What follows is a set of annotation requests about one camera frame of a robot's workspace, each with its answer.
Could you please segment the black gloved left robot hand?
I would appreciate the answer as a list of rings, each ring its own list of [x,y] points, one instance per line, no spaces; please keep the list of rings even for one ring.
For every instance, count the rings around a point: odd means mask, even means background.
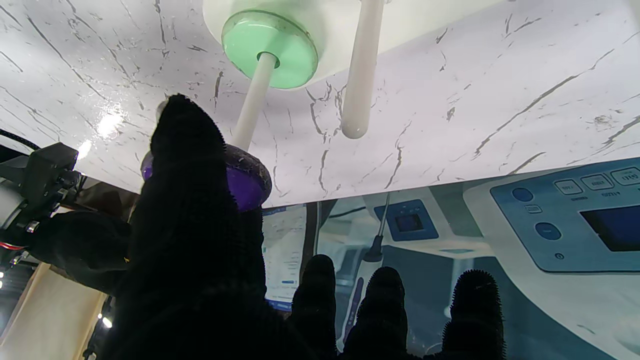
[[[99,359],[416,359],[405,289],[391,267],[371,277],[341,352],[328,256],[307,262],[282,317],[265,297],[262,211],[238,210],[220,130],[182,94],[169,96],[157,118],[152,174],[132,215],[130,264]]]

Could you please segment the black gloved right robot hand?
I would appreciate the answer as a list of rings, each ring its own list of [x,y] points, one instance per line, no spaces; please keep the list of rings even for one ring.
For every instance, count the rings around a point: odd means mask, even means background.
[[[26,233],[27,250],[71,280],[114,296],[128,266],[131,225],[100,212],[58,213]]]

